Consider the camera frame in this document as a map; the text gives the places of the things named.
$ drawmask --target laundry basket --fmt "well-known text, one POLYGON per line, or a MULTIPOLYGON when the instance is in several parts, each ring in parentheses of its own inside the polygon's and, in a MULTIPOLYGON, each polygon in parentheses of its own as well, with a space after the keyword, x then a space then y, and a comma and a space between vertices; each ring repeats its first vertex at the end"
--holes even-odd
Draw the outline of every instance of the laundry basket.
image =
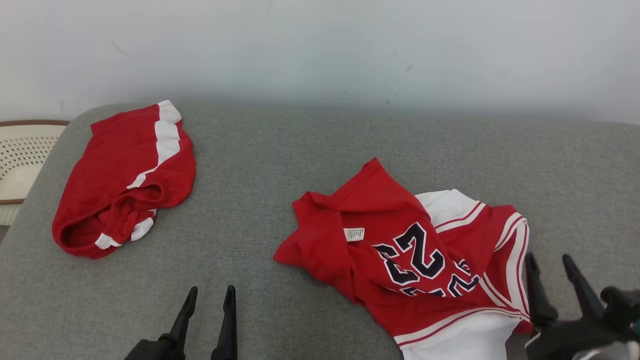
POLYGON ((0 225, 11 225, 68 121, 0 122, 0 225))

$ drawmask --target wall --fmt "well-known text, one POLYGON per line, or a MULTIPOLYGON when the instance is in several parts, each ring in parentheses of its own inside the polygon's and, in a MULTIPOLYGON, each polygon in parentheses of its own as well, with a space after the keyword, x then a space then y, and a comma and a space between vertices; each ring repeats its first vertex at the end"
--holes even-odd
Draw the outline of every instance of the wall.
POLYGON ((638 0, 4 0, 0 119, 114 102, 640 124, 638 0))

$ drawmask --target white tag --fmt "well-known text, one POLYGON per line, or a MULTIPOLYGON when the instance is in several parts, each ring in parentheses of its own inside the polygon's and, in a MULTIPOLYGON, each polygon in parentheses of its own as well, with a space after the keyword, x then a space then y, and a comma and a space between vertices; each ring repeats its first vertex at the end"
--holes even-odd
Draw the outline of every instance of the white tag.
POLYGON ((344 229, 344 237, 347 238, 347 242, 364 240, 364 227, 357 229, 344 229))

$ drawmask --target gray fabric tabletop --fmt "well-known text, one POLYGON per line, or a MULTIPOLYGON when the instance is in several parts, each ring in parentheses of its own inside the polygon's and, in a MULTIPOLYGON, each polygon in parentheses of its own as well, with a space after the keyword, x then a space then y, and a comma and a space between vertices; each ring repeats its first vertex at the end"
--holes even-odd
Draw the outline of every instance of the gray fabric tabletop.
MULTIPOLYGON (((565 252, 598 291, 640 288, 640 127, 175 105, 194 143, 193 193, 97 261, 64 253, 51 222, 89 125, 142 105, 94 109, 62 134, 0 245, 0 359, 123 359, 170 329, 192 285, 186 354, 208 359, 228 284, 241 360, 400 359, 364 308, 271 259, 296 228, 291 202, 332 193, 373 157, 413 193, 514 205, 563 317, 579 315, 565 252)), ((509 341, 510 360, 525 359, 525 340, 509 341)))

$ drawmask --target clothing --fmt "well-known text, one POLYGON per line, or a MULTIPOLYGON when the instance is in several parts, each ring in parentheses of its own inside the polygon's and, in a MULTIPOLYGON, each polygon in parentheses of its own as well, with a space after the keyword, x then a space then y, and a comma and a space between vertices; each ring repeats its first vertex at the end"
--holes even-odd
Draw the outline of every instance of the clothing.
POLYGON ((364 305, 405 359, 505 359, 529 320, 528 227, 511 206, 457 190, 413 196, 373 159, 332 196, 308 192, 293 207, 299 227, 274 259, 364 305))
POLYGON ((170 101, 119 113, 91 126, 51 227, 69 254, 97 259, 144 236, 156 211, 191 193, 195 159, 170 101))

